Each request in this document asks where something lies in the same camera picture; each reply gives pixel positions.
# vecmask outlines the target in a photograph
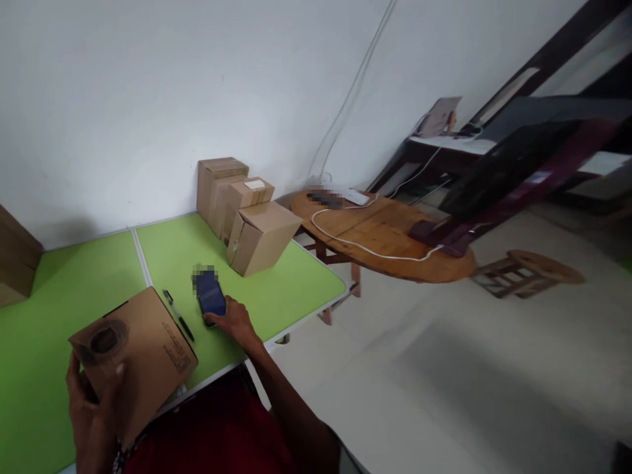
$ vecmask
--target white label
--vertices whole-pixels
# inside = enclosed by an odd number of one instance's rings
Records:
[[[259,188],[265,188],[265,183],[261,180],[247,181],[244,183],[248,188],[254,190]]]

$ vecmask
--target smartphone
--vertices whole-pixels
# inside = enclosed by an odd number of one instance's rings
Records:
[[[214,313],[218,316],[226,315],[226,300],[217,275],[213,270],[202,271],[195,276],[197,302],[201,314]]]

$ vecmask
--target dark red cloth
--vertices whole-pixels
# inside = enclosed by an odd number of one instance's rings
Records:
[[[275,420],[238,377],[198,392],[147,427],[124,474],[279,474],[296,469]]]

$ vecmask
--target green table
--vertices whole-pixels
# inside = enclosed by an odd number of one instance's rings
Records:
[[[240,276],[228,266],[226,248],[198,214],[140,227],[137,233],[154,287],[161,296],[163,289],[169,291],[196,339],[192,346],[199,365],[186,382],[184,397],[244,359],[218,328],[204,325],[191,282],[196,264],[215,267],[224,294],[246,305],[255,331],[268,344],[348,291],[338,276],[295,242],[273,268]]]
[[[0,471],[74,462],[68,337],[146,288],[131,232],[45,253],[31,297],[0,308]]]
[[[224,292],[246,304],[268,345],[348,291],[294,242],[272,269],[241,277],[197,214],[45,253],[31,298],[0,308],[2,472],[54,474],[74,461],[65,384],[68,337],[152,280],[160,295],[164,288],[171,293],[196,338],[192,346],[199,358],[186,393],[165,409],[243,360],[234,343],[201,320],[191,284],[196,263],[216,267]]]

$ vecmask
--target black pen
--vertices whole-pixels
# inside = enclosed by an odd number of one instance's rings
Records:
[[[192,342],[195,342],[196,340],[194,339],[193,334],[191,334],[191,330],[189,329],[189,326],[186,325],[186,323],[184,322],[184,318],[182,317],[180,312],[176,309],[176,306],[173,304],[173,298],[171,297],[171,295],[169,294],[167,290],[163,290],[163,294],[165,295],[165,298],[169,302],[169,306],[171,306],[171,309],[173,309],[174,314],[178,317],[178,320],[180,321],[180,324],[182,325],[184,332],[186,332],[186,335],[189,336]]]

